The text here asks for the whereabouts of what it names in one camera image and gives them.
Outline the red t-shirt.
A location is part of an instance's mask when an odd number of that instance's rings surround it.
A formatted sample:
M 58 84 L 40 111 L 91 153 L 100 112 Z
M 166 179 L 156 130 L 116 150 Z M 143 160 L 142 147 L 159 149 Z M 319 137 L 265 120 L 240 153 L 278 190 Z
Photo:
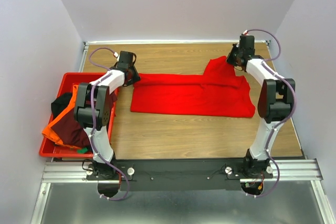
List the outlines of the red t-shirt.
M 252 118 L 255 106 L 246 78 L 226 56 L 211 59 L 203 74 L 142 73 L 130 110 L 138 113 Z

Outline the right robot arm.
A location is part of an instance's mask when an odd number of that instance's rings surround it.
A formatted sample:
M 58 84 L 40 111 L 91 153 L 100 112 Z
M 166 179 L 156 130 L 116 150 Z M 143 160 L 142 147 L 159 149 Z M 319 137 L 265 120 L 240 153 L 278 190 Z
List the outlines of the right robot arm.
M 257 104 L 260 123 L 256 139 L 241 165 L 244 176 L 252 178 L 267 170 L 278 131 L 295 110 L 295 81 L 276 73 L 263 57 L 255 54 L 255 38 L 247 32 L 240 35 L 239 43 L 233 44 L 226 62 L 241 67 L 261 86 Z

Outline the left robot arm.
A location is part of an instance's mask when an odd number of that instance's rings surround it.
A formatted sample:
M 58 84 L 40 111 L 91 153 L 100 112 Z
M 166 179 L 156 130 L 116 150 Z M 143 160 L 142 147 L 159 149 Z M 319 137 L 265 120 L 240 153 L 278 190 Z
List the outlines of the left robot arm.
M 93 52 L 99 50 L 110 51 L 116 62 L 112 67 L 106 67 L 92 61 L 93 54 L 90 54 L 90 63 L 103 68 L 106 73 L 97 80 L 78 85 L 74 119 L 87 134 L 93 152 L 93 161 L 87 173 L 112 179 L 118 170 L 113 164 L 114 151 L 110 145 L 107 126 L 114 104 L 115 90 L 133 85 L 141 78 L 135 67 L 137 60 L 135 53 L 129 51 L 117 53 L 107 47 L 98 48 Z

